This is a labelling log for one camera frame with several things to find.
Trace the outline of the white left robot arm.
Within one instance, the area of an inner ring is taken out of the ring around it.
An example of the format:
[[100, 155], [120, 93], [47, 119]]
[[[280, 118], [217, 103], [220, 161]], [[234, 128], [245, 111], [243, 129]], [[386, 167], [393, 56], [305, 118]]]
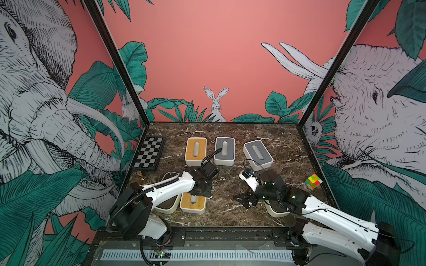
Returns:
[[172, 240], [172, 230], [152, 210], [183, 193], [209, 197], [212, 179], [218, 172], [217, 166], [207, 162], [202, 166], [185, 166], [178, 174], [155, 184], [128, 185], [109, 211], [106, 230], [119, 232], [124, 240], [141, 236], [153, 239], [158, 246], [167, 245]]

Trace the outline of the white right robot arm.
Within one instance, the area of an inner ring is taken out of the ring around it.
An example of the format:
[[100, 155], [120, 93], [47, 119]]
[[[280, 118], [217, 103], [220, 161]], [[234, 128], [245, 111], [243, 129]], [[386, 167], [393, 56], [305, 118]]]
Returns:
[[314, 246], [333, 249], [357, 259], [365, 266], [397, 266], [400, 255], [394, 228], [382, 222], [379, 225], [364, 221], [340, 211], [297, 187], [287, 186], [281, 176], [265, 181], [253, 170], [243, 170], [239, 178], [248, 186], [244, 194], [234, 199], [245, 208], [255, 207], [259, 200], [298, 215], [293, 227], [276, 239], [293, 251], [294, 263], [307, 265]]

